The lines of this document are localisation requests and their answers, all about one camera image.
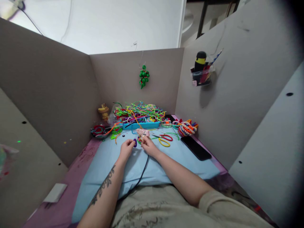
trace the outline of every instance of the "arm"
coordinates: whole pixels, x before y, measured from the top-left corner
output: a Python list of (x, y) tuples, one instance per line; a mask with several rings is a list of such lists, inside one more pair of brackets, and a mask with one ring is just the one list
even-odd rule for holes
[(141, 146), (160, 163), (170, 181), (192, 206), (198, 206), (201, 197), (214, 190), (198, 175), (161, 152), (148, 137), (142, 138)]
[(135, 142), (131, 139), (121, 145), (119, 158), (97, 190), (77, 228), (110, 226), (124, 177), (124, 168), (134, 145)]

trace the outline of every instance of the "beige shirt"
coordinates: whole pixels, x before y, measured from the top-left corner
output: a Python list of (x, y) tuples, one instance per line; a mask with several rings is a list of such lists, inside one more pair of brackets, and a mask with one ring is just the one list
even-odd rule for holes
[(203, 195), (198, 208), (172, 185), (138, 187), (120, 202), (112, 227), (272, 227), (243, 204), (217, 191)]

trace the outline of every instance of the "blue tray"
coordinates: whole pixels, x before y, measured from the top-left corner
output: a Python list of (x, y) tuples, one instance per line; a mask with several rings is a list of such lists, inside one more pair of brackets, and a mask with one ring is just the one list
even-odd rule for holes
[[(158, 122), (150, 122), (150, 123), (140, 123), (140, 125), (144, 128), (144, 129), (152, 129), (152, 128), (158, 128), (160, 124), (160, 121)], [(124, 124), (120, 124), (123, 126), (123, 129), (127, 129), (127, 130), (132, 130), (132, 129), (137, 129), (140, 128), (138, 123), (133, 123), (130, 126), (129, 123), (124, 123)]]

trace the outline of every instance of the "tattoo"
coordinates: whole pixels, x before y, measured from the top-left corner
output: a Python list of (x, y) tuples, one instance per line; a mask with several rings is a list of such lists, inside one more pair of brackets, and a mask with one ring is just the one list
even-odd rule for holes
[(102, 182), (101, 186), (99, 187), (99, 189), (97, 190), (95, 196), (93, 197), (92, 201), (90, 202), (88, 209), (91, 205), (95, 205), (96, 201), (97, 201), (97, 195), (99, 196), (99, 198), (101, 197), (102, 194), (102, 189), (105, 188), (105, 186), (107, 186), (107, 188), (109, 187), (110, 184), (112, 184), (110, 178), (112, 177), (112, 174), (114, 173), (114, 167), (115, 165), (113, 165), (112, 169), (110, 170), (109, 174), (107, 175), (107, 177), (105, 178), (105, 180)]

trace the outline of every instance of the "yellow scissors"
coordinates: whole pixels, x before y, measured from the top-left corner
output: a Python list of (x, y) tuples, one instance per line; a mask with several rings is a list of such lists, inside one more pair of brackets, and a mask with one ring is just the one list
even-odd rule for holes
[(169, 136), (169, 135), (154, 135), (154, 134), (152, 134), (153, 136), (155, 136), (155, 137), (157, 137), (158, 138), (158, 141), (159, 141), (159, 143), (161, 144), (161, 145), (163, 145), (164, 147), (169, 147), (170, 146), (170, 143), (168, 143), (167, 141), (165, 141), (165, 140), (168, 140), (168, 141), (173, 141), (173, 138), (171, 137), (171, 136)]

